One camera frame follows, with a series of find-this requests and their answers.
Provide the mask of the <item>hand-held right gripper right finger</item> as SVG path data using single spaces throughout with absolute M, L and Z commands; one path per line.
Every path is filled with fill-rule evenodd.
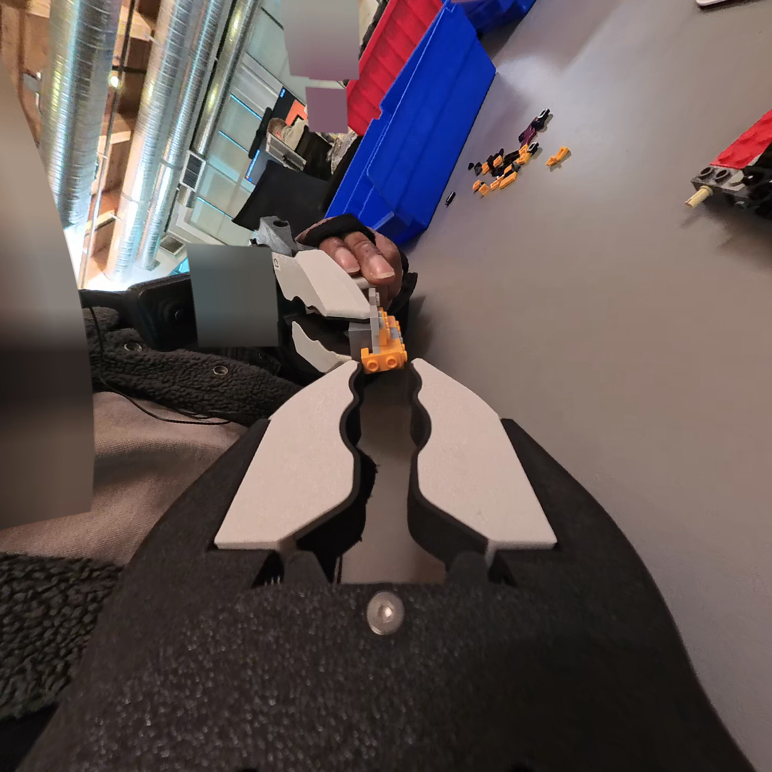
M 502 552 L 553 550 L 555 532 L 505 421 L 426 360 L 409 372 L 413 540 L 448 571 L 465 554 L 488 570 Z

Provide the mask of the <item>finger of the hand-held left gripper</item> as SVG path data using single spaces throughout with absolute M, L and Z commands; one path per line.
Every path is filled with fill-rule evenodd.
M 321 320 L 292 320 L 291 337 L 295 352 L 319 374 L 351 361 L 347 335 Z
M 369 316 L 371 284 L 353 276 L 320 249 L 295 256 L 273 253 L 275 278 L 282 296 L 299 300 L 322 316 Z

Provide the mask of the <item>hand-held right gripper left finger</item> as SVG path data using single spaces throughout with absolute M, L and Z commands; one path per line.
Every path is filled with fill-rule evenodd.
M 309 552 L 335 579 L 363 533 L 361 365 L 354 361 L 304 387 L 268 420 L 214 545 Z

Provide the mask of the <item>orange grey brick assembly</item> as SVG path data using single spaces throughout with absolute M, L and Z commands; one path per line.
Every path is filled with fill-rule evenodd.
M 349 323 L 347 330 L 351 358 L 369 374 L 402 369 L 408 362 L 408 352 L 400 323 L 382 307 L 374 287 L 368 286 L 365 292 L 369 316 L 365 321 Z

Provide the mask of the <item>large blue plastic bin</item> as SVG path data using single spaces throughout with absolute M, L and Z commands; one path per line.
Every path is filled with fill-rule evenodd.
M 446 2 L 381 102 L 326 217 L 351 214 L 401 245 L 429 226 L 496 75 Z

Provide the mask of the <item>black red toy car chassis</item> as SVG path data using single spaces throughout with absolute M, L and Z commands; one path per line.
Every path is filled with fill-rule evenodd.
M 721 151 L 692 178 L 690 208 L 709 198 L 722 198 L 732 207 L 771 219 L 771 111 Z

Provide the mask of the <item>person's left hand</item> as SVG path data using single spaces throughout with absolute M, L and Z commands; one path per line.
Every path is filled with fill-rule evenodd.
M 400 251 L 388 238 L 356 231 L 326 238 L 319 248 L 349 275 L 374 286 L 385 308 L 399 295 L 404 270 Z

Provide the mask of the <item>pile of small toy bricks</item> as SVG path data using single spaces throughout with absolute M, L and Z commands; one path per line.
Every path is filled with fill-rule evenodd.
M 518 136 L 518 145 L 515 150 L 507 152 L 501 148 L 496 154 L 490 154 L 485 161 L 471 163 L 468 169 L 476 176 L 472 184 L 473 193 L 485 196 L 492 191 L 506 189 L 514 183 L 523 166 L 538 153 L 540 149 L 538 136 L 552 117 L 552 110 L 544 109 Z

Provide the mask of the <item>red plastic bin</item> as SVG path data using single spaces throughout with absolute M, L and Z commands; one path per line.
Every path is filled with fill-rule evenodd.
M 391 1 L 375 23 L 346 85 L 348 126 L 363 136 L 381 115 L 381 102 L 442 7 L 442 1 Z

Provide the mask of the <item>silver ventilation duct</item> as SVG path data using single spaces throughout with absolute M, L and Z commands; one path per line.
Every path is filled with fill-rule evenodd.
M 64 229 L 86 223 L 121 1 L 52 1 L 40 152 Z
M 161 2 L 106 274 L 151 270 L 201 113 L 213 127 L 256 2 Z

